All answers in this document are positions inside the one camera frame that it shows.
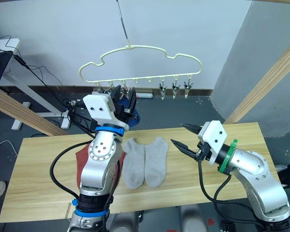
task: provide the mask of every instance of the white wall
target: white wall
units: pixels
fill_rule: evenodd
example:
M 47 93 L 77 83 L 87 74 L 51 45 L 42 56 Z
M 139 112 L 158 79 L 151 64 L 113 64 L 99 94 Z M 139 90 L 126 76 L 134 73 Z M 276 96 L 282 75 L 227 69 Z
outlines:
M 213 89 L 249 9 L 241 0 L 120 0 L 131 44 L 187 53 L 204 66 L 194 88 Z M 64 85 L 88 85 L 78 76 L 81 65 L 99 62 L 102 53 L 126 45 L 115 0 L 21 0 L 0 3 L 0 36 L 21 40 L 27 64 L 45 65 Z M 187 73 L 197 70 L 184 58 L 168 60 L 159 51 L 132 50 L 110 55 L 101 68 L 85 72 L 92 80 Z M 41 83 L 17 63 L 15 74 L 28 85 Z M 58 82 L 45 73 L 49 85 Z M 160 81 L 128 86 L 158 87 Z M 2 79 L 1 85 L 10 85 Z M 172 80 L 166 81 L 171 87 Z

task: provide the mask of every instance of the white cable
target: white cable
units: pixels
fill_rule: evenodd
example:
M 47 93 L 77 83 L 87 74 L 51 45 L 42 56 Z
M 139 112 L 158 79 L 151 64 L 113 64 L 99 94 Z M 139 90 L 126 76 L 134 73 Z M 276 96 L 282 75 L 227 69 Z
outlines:
M 13 151 L 15 152 L 15 154 L 18 156 L 18 153 L 16 152 L 15 147 L 13 146 L 12 142 L 9 141 L 9 140 L 4 140 L 4 141 L 2 141 L 2 142 L 0 143 L 0 145 L 3 144 L 4 142 L 8 142 L 8 143 L 12 146 Z

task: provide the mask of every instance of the wooden table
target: wooden table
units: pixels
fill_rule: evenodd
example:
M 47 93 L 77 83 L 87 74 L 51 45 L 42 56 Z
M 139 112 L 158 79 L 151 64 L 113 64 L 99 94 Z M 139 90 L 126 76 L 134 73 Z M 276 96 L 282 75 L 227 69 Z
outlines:
M 228 134 L 226 144 L 238 139 L 238 147 L 262 154 L 269 163 L 272 175 L 279 180 L 257 123 L 224 125 L 224 128 Z M 179 140 L 196 149 L 198 140 L 195 134 L 184 128 L 138 130 L 127 132 L 124 140 L 135 137 L 138 143 L 149 144 L 157 136 L 169 144 L 167 175 L 163 184 L 151 188 L 144 183 L 140 188 L 131 190 L 121 179 L 111 204 L 111 213 L 208 202 L 201 192 L 197 163 L 179 152 L 170 141 L 171 138 Z M 6 193 L 0 222 L 65 218 L 73 197 L 51 181 L 49 167 L 59 152 L 88 140 L 89 136 L 84 134 L 24 139 Z M 55 168 L 58 180 L 77 193 L 75 152 L 80 149 L 78 147 L 64 155 Z M 205 188 L 211 196 L 226 179 L 226 175 L 217 171 L 216 165 L 210 166 L 208 162 L 203 162 L 203 176 Z M 221 200 L 245 197 L 243 186 L 235 178 L 219 195 Z

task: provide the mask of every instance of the red cloth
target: red cloth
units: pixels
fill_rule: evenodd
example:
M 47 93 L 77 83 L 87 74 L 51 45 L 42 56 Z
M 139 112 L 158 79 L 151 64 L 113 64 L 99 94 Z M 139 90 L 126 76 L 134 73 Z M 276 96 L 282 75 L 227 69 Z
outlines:
M 81 174 L 83 171 L 83 168 L 85 167 L 87 161 L 88 161 L 88 148 L 89 148 L 90 144 L 87 144 L 87 146 L 85 146 L 82 150 L 76 152 L 76 163 L 77 163 L 77 174 L 76 174 L 76 183 L 78 188 L 80 188 L 81 185 Z M 125 157 L 126 153 L 122 152 L 122 155 L 119 159 L 120 162 L 120 174 L 119 177 L 121 175 L 121 170 L 122 170 L 122 165 L 124 162 L 124 157 Z

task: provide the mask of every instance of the gray wall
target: gray wall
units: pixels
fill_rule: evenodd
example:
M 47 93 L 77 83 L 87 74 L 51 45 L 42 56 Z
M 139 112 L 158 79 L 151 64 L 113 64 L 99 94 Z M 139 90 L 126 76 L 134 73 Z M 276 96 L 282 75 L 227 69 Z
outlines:
M 243 0 L 121 0 L 131 44 L 165 48 L 170 55 L 187 53 L 204 65 L 193 77 L 193 88 L 213 89 L 251 4 Z M 21 40 L 28 64 L 45 65 L 64 85 L 93 85 L 78 69 L 103 53 L 124 47 L 126 40 L 115 0 L 23 0 L 0 3 L 0 36 Z M 84 69 L 90 80 L 189 73 L 199 70 L 191 59 L 166 59 L 149 49 L 122 51 L 105 58 L 105 65 Z M 41 85 L 19 64 L 14 72 L 28 85 Z M 56 79 L 45 73 L 49 85 Z M 165 85 L 172 86 L 173 79 Z M 128 86 L 157 88 L 160 80 L 129 81 Z M 1 85 L 10 85 L 2 79 Z
M 290 4 L 253 2 L 211 100 L 226 119 L 290 45 Z M 263 135 L 290 131 L 290 73 L 240 122 L 259 122 Z

